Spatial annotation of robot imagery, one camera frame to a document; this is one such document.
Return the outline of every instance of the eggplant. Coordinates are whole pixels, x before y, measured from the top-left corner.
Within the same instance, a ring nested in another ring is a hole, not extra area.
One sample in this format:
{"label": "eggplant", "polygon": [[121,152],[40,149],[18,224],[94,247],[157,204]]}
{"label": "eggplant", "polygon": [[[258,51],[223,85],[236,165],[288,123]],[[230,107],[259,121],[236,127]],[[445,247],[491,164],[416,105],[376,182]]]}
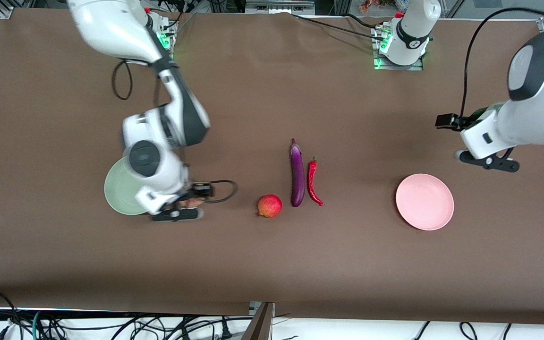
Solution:
{"label": "eggplant", "polygon": [[291,205],[298,207],[304,200],[306,193],[306,178],[304,173],[304,162],[302,151],[295,138],[291,139],[291,171],[293,172],[293,193],[291,194]]}

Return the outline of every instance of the green plate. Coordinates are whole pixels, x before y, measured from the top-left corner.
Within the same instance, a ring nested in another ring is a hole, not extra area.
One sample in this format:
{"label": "green plate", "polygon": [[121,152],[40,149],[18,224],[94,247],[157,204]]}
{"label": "green plate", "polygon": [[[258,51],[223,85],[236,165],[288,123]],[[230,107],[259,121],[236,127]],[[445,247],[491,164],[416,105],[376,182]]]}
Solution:
{"label": "green plate", "polygon": [[104,181],[104,196],[108,205],[123,215],[140,215],[147,210],[136,200],[142,183],[131,176],[126,165],[126,157],[115,163]]}

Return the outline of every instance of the brown table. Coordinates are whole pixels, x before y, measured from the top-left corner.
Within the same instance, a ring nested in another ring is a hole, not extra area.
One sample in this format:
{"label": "brown table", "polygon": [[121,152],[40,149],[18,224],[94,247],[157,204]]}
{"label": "brown table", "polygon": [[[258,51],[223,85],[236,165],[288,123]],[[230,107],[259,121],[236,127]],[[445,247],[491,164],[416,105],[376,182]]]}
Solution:
{"label": "brown table", "polygon": [[[397,72],[373,68],[368,39],[286,14],[197,15],[176,58],[212,128],[187,157],[196,179],[240,191],[201,221],[154,224],[103,195],[123,118],[153,107],[153,72],[132,65],[119,101],[117,60],[87,47],[68,11],[15,9],[0,21],[0,290],[28,307],[244,315],[266,300],[296,317],[544,323],[544,146],[516,148],[516,174],[486,171],[434,129],[460,106],[477,24],[438,22],[425,71]],[[511,56],[536,33],[488,24],[467,112],[507,98]],[[319,157],[324,207],[289,206],[291,138]],[[395,188],[417,172],[454,195],[441,230],[397,215]],[[255,215],[264,194],[283,199],[277,218]]]}

